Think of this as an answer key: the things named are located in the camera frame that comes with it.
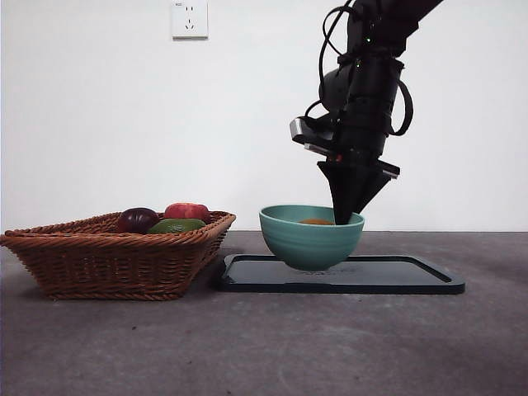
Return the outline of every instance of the white wall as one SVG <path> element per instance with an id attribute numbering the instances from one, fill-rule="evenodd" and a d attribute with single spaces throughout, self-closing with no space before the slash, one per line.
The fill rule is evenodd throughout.
<path id="1" fill-rule="evenodd" d="M 258 229 L 263 206 L 330 205 L 288 124 L 341 2 L 210 0 L 210 39 L 173 42 L 169 0 L 3 0 L 2 230 L 174 201 Z M 366 229 L 528 231 L 527 20 L 523 0 L 445 0 L 422 21 L 414 122 L 382 157 L 402 174 Z"/>

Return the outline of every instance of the bowl rim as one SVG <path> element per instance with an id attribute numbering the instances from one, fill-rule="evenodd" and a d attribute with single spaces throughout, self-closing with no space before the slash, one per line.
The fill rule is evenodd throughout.
<path id="1" fill-rule="evenodd" d="M 260 216 L 266 218 L 266 219 L 270 219 L 270 220 L 273 220 L 273 221 L 278 221 L 279 223 L 284 223 L 284 224 L 296 224 L 296 225 L 299 225 L 301 227 L 315 227 L 315 228 L 326 228 L 326 227 L 328 227 L 328 225 L 326 225 L 326 224 L 306 224 L 306 223 L 297 223 L 297 222 L 294 222 L 294 221 L 287 221 L 287 220 L 283 220 L 283 219 L 278 219 L 276 217 L 271 217 L 271 216 L 268 216 L 267 214 L 263 214 L 262 213 L 263 210 L 270 209 L 270 208 L 278 208 L 278 207 L 281 207 L 281 206 L 297 206 L 297 207 L 323 208 L 323 209 L 333 210 L 333 208 L 331 208 L 329 206 L 321 206 L 321 205 L 281 204 L 281 205 L 266 206 L 266 207 L 260 209 L 258 214 Z M 355 223 L 349 223 L 349 224 L 334 224 L 332 226 L 332 228 L 333 229 L 348 229 L 350 227 L 357 227 L 358 225 L 361 225 L 361 224 L 365 223 L 365 218 L 361 214 L 356 213 L 356 212 L 353 212 L 352 214 L 358 216 L 360 218 L 359 221 L 357 221 Z"/>

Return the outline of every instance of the green ceramic bowl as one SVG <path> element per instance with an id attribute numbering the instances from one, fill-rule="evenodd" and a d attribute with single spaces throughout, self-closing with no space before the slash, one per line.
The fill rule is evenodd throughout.
<path id="1" fill-rule="evenodd" d="M 333 209 L 310 205 L 277 205 L 260 211 L 266 245 L 288 266 L 323 271 L 350 255 L 361 237 L 365 219 L 353 214 L 344 225 L 301 224 L 304 219 L 334 222 Z"/>

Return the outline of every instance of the wicker basket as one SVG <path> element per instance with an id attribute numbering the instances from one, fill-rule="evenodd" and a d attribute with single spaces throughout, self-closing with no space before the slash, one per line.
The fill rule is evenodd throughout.
<path id="1" fill-rule="evenodd" d="M 141 235 L 114 233 L 119 215 L 6 231 L 0 244 L 51 299 L 177 299 L 216 256 L 235 220 L 217 211 L 201 229 Z"/>

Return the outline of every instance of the avocado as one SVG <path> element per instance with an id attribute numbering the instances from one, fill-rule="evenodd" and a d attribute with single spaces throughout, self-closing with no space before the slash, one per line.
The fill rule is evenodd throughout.
<path id="1" fill-rule="evenodd" d="M 200 219 L 163 219 L 147 233 L 185 233 L 202 227 L 205 227 L 205 223 Z"/>

